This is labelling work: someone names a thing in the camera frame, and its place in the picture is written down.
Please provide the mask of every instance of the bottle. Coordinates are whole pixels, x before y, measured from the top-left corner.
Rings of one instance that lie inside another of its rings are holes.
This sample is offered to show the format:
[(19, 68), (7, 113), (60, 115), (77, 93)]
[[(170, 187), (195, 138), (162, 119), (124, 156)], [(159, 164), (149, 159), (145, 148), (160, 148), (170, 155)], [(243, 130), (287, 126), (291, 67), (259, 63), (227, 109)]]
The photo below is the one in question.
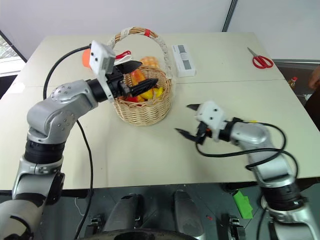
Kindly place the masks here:
[(290, 87), (291, 87), (292, 89), (295, 88), (297, 79), (298, 79), (298, 78), (297, 78), (296, 76), (294, 76), (293, 78), (291, 78), (291, 79), (288, 81), (288, 84), (290, 85)]

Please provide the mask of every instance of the green object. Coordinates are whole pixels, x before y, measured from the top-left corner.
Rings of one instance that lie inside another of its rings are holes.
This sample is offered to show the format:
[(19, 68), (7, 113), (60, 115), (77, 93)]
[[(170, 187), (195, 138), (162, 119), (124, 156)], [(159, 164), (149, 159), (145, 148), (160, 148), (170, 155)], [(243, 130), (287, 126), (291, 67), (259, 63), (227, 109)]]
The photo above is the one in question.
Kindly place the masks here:
[(250, 201), (248, 196), (244, 196), (240, 190), (233, 195), (233, 199), (235, 201), (236, 206), (238, 207), (238, 210), (241, 214), (241, 217), (243, 219), (252, 219), (252, 206), (250, 205)]

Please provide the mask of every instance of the white table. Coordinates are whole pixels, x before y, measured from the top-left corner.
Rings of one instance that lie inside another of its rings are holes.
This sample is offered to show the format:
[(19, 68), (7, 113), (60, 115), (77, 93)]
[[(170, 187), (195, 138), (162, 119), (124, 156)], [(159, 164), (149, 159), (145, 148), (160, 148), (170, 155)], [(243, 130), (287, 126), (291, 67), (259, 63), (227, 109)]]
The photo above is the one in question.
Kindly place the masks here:
[[(252, 57), (246, 55), (246, 51), (236, 51), (232, 53), (234, 56), (230, 61), (247, 58), (250, 64), (244, 64), (245, 61), (242, 61), (238, 63), (242, 64), (241, 66), (235, 62), (233, 68), (212, 67), (206, 76), (199, 79), (204, 73), (200, 71), (203, 68), (198, 66), (201, 65), (201, 60), (206, 58), (205, 53), (209, 51), (208, 49), (204, 51), (203, 46), (210, 46), (215, 40), (212, 45), (214, 48), (219, 43), (215, 36), (221, 39), (222, 46), (228, 41), (234, 41), (233, 46), (235, 46), (238, 39), (243, 39), (240, 43), (245, 49), (247, 45), (252, 46), (254, 43), (257, 49), (255, 50), (267, 56), (251, 33), (164, 35), (165, 40), (168, 39), (168, 45), (188, 44), (192, 49), (198, 73), (194, 78), (179, 79), (180, 84), (176, 86), (176, 96), (171, 111), (165, 119), (152, 126), (136, 127), (123, 122), (117, 116), (112, 104), (107, 102), (101, 103), (98, 108), (80, 118), (92, 150), (95, 188), (255, 180), (253, 174), (244, 168), (247, 163), (246, 156), (217, 159), (202, 157), (191, 141), (184, 139), (174, 130), (181, 128), (194, 133), (198, 122), (193, 117), (194, 112), (185, 106), (209, 99), (216, 101), (230, 118), (257, 120), (282, 128), (288, 138), (287, 150), (299, 161), (299, 177), (320, 175), (320, 162), (315, 158), (320, 134), (276, 67), (268, 69), (270, 71), (257, 71), (251, 64)], [(26, 143), (28, 130), (26, 115), (30, 107), (42, 100), (43, 80), (49, 68), (65, 52), (80, 47), (91, 39), (99, 40), (103, 37), (46, 38), (16, 79), (16, 86), (21, 87), (21, 84), (25, 84), (26, 87), (15, 91), (15, 86), (12, 86), (0, 100), (2, 113), (0, 153), (3, 156), (0, 159), (0, 190), (9, 190), (13, 186), (19, 158), (24, 152)], [(191, 39), (203, 39), (203, 43), (193, 45)], [(56, 45), (58, 41), (65, 44), (58, 47)], [(56, 46), (56, 50), (50, 50), (50, 46)], [(224, 51), (226, 55), (231, 56), (229, 48), (226, 47)], [(160, 52), (148, 55), (160, 57)], [(223, 56), (213, 56), (212, 62), (216, 63), (221, 59), (225, 60), (222, 66), (228, 63), (228, 59)], [(219, 80), (210, 78), (211, 73), (219, 75)], [(53, 77), (51, 85), (56, 86), (93, 76), (88, 69), (81, 67), (81, 59), (74, 56), (63, 62)], [(280, 135), (273, 130), (271, 132), (274, 144), (280, 146), (282, 141)], [(208, 139), (203, 150), (211, 153), (227, 153), (239, 149), (227, 142), (215, 143)], [(72, 129), (65, 146), (62, 171), (66, 175), (64, 189), (89, 187), (88, 153), (80, 130), (76, 126)]]

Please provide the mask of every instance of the red-handled scissors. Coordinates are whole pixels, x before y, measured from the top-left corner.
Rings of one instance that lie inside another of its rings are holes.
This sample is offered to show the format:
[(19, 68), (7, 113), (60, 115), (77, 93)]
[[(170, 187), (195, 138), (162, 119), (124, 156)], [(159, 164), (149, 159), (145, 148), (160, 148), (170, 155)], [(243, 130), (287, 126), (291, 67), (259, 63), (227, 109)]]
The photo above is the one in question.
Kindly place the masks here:
[(248, 47), (248, 50), (253, 55), (252, 63), (256, 68), (258, 68), (258, 69), (268, 69), (268, 68), (272, 68), (273, 67), (274, 62), (271, 61), (269, 58), (267, 58), (265, 56), (261, 56), (261, 55), (255, 54), (255, 52), (252, 51), (249, 47)]

